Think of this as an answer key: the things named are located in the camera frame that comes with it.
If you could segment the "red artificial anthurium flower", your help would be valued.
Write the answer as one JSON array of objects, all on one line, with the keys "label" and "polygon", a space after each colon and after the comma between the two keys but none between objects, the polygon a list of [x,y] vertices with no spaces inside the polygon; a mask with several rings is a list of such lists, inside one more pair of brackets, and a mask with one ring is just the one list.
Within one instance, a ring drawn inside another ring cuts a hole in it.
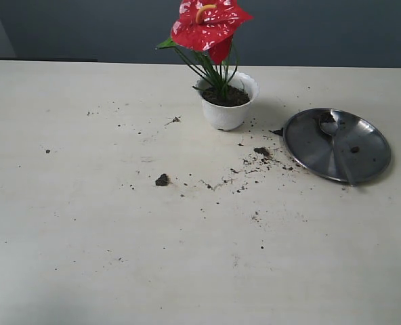
[{"label": "red artificial anthurium flower", "polygon": [[173,49],[184,64],[207,84],[194,88],[211,104],[225,107],[249,102],[246,91],[231,86],[236,71],[230,71],[234,34],[252,20],[237,1],[182,1],[179,18],[171,27],[170,36],[157,49]]}]

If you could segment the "metal spoon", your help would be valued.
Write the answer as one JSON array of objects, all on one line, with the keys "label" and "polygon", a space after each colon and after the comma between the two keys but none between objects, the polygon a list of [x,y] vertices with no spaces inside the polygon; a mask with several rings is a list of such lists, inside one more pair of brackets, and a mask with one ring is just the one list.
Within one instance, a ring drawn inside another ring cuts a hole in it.
[{"label": "metal spoon", "polygon": [[318,126],[320,130],[331,138],[331,145],[333,149],[333,155],[339,168],[344,172],[347,182],[352,186],[356,187],[357,183],[354,179],[350,169],[348,168],[345,159],[341,153],[338,135],[339,135],[339,122],[335,120],[332,110],[323,112],[318,118]]}]

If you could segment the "white plastic flower pot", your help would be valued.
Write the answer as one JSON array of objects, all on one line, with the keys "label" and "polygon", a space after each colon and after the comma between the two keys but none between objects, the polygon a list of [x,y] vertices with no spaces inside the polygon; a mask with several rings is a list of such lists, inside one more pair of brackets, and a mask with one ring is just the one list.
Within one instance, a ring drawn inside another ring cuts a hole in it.
[{"label": "white plastic flower pot", "polygon": [[230,86],[237,88],[239,91],[244,91],[249,98],[247,103],[239,106],[220,106],[208,102],[202,96],[202,91],[206,90],[208,85],[208,82],[203,79],[199,79],[195,84],[201,98],[203,114],[208,123],[214,129],[222,131],[230,131],[242,125],[249,113],[249,109],[259,94],[257,81],[243,72],[236,72],[230,81]]}]

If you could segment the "dark soil clump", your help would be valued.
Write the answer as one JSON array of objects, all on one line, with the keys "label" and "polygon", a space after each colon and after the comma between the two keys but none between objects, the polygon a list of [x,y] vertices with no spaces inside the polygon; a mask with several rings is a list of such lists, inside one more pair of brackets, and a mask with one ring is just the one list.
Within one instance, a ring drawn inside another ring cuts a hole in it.
[{"label": "dark soil clump", "polygon": [[156,186],[168,186],[170,183],[169,176],[166,173],[161,174],[156,180]]}]

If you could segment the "soil clump near plate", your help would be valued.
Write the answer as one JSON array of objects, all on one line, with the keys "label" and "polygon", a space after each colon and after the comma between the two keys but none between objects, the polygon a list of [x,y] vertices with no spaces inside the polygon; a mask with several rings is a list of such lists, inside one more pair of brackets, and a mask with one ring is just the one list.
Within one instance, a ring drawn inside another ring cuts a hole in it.
[{"label": "soil clump near plate", "polygon": [[270,151],[266,149],[265,147],[260,147],[260,148],[254,148],[253,151],[257,154],[261,154],[262,156],[269,157],[270,156]]}]

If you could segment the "round steel plate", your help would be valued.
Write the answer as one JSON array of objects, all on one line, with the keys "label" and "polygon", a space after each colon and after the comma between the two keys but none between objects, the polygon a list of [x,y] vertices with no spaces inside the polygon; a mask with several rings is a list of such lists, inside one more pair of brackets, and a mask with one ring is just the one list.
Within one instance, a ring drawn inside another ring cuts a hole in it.
[{"label": "round steel plate", "polygon": [[339,122],[339,147],[356,183],[371,181],[382,174],[392,159],[386,138],[368,121],[342,110],[312,108],[292,116],[282,131],[289,154],[312,173],[347,183],[333,155],[331,138],[318,126],[320,115],[329,110]]}]

